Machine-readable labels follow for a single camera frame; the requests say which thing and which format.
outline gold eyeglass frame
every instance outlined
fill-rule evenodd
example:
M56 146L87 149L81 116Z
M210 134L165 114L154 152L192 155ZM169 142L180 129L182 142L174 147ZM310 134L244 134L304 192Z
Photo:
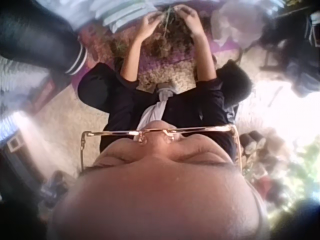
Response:
M163 132L168 137L174 139L174 134L190 134L190 133L200 133L200 132L231 132L233 134L233 140L236 143L238 160L237 163L240 167L240 172L242 171L242 162L241 162L241 145L239 139L239 133L237 127L233 124L227 124L223 126L200 126L200 127L186 127L186 128L151 128L145 130L128 130L128 131L84 131L81 135L81 147L80 147L80 163L81 171L84 170L84 149L86 144L86 137L98 137L98 136L138 136L138 142L142 142L146 133L153 132Z

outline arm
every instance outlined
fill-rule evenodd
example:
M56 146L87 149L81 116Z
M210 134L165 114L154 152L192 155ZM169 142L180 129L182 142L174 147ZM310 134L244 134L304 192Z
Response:
M159 12L151 12L147 14L141 22L139 30L137 31L128 53L124 59L120 75L130 81L134 82L138 77L139 58L142 42L151 36L157 25L161 22L164 16Z
M175 6L174 10L181 18L184 19L185 24L191 30L191 37L193 38L195 46L195 61L198 80L209 81L217 78L209 42L201 25L197 11L183 4Z

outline hand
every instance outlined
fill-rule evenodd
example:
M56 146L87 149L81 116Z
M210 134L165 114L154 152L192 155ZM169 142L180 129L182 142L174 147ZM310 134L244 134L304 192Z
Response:
M205 34L196 10L183 4L175 6L174 10L185 21L185 24L194 36L202 36Z
M135 38L143 42L146 38L150 37L164 17L165 16L159 11L150 12L145 15L136 32Z

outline eyebrow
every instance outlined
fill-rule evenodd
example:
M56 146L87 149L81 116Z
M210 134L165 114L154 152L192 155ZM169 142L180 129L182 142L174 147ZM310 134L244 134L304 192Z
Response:
M210 160L191 160L186 162L178 162L180 164L189 164L189 165L195 165L195 166L209 166L214 168L220 168L220 169L226 169L229 171L238 171L238 169L235 167L234 164L229 162L213 162ZM86 176L87 174L91 172L95 172L101 169L108 169L113 168L115 166L113 165L103 165L103 166L88 166L86 167L82 172L79 173L79 178Z

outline floor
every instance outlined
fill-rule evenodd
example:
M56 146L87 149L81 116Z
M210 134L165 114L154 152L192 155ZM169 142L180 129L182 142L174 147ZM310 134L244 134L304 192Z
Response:
M215 55L217 65L221 67L228 59L236 59L238 51L226 50ZM278 80L279 76L272 73L259 71L259 66L264 64L264 57L265 51L255 47L241 60L240 66L252 79L254 88L252 94L239 106L236 118L239 132L259 130L267 134L274 128L288 142L298 136L310 137L314 133L320 133L316 121L320 118L320 95L314 93L303 99L297 98L290 90L288 82ZM186 79L180 85L183 92L194 83L189 77L192 66L182 69L183 77L178 82ZM22 134L28 135L27 145L46 177L50 177L57 169L77 176L80 170L82 132L101 131L108 122L108 114L83 104L77 98L72 85L59 93L33 119L20 118L23 118L19 126ZM86 141L86 166L92 164L98 156L99 142L99 137Z

